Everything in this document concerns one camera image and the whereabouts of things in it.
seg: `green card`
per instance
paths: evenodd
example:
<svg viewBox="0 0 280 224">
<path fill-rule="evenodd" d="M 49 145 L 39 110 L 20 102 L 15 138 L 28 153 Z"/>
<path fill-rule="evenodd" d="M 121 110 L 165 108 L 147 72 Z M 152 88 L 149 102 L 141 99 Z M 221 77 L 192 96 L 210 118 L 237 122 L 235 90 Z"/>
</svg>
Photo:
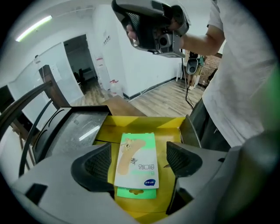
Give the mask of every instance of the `green card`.
<svg viewBox="0 0 280 224">
<path fill-rule="evenodd" d="M 134 199 L 155 199 L 157 197 L 156 189 L 128 189 L 118 187 L 117 196 L 123 198 L 134 198 Z"/>
<path fill-rule="evenodd" d="M 127 138 L 129 138 L 130 140 L 133 140 L 133 139 L 145 140 L 146 144 L 141 149 L 155 149 L 156 148 L 154 133 L 142 133 L 142 134 L 123 133 L 121 142 L 122 143 L 126 142 Z"/>
</svg>

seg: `adhesive bandage image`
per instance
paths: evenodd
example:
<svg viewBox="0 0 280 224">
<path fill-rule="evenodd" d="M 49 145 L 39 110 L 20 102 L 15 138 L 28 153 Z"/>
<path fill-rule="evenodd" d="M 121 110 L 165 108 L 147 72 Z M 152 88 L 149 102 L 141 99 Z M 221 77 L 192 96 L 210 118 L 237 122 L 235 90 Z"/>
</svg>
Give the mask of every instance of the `adhesive bandage image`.
<svg viewBox="0 0 280 224">
<path fill-rule="evenodd" d="M 142 147 L 146 145 L 146 142 L 142 139 L 129 139 L 126 138 L 125 143 L 121 144 L 120 150 L 122 152 L 117 172 L 120 175 L 126 175 L 129 170 L 129 164 L 134 154 Z"/>
</svg>

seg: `wooden floor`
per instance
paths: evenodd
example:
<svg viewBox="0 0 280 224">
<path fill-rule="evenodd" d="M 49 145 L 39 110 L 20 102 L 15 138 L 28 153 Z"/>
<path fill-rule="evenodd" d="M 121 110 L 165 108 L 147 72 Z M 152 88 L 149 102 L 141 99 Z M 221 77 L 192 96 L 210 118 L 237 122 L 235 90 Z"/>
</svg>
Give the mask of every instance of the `wooden floor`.
<svg viewBox="0 0 280 224">
<path fill-rule="evenodd" d="M 188 91 L 188 100 L 195 105 L 202 97 L 204 89 L 197 86 Z M 178 117 L 190 115 L 191 107 L 185 100 L 185 81 L 172 80 L 162 86 L 159 86 L 141 96 L 129 101 L 147 116 L 167 116 Z M 90 82 L 85 90 L 84 97 L 72 104 L 72 106 L 99 105 L 105 100 L 111 98 L 111 95 L 102 90 L 98 82 Z"/>
</svg>

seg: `hand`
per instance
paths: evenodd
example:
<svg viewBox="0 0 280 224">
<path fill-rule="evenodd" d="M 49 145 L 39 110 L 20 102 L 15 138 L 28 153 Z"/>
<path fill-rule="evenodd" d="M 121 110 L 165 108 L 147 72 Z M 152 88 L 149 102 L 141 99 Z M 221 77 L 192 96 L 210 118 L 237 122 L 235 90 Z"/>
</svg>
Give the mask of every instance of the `hand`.
<svg viewBox="0 0 280 224">
<path fill-rule="evenodd" d="M 172 18 L 171 20 L 171 25 L 168 27 L 169 30 L 173 31 L 173 30 L 177 30 L 180 28 L 180 25 L 177 23 L 177 21 Z M 127 25 L 126 26 L 126 30 L 128 31 L 128 37 L 131 39 L 131 40 L 135 40 L 138 42 L 138 38 L 137 38 L 137 35 L 136 35 L 136 32 L 133 30 L 132 26 L 131 25 Z M 160 36 L 162 35 L 161 31 L 158 30 L 157 31 L 157 36 Z M 184 45 L 184 40 L 183 38 L 181 38 L 181 44 L 180 44 L 180 48 L 183 47 Z"/>
</svg>

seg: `bandage box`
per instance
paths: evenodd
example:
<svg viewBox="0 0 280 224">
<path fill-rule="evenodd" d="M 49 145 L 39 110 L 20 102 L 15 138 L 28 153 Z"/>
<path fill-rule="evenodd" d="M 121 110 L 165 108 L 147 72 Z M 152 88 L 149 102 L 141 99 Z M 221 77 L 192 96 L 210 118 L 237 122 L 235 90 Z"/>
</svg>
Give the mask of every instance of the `bandage box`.
<svg viewBox="0 0 280 224">
<path fill-rule="evenodd" d="M 129 189 L 159 187 L 154 133 L 122 134 L 114 185 Z"/>
</svg>

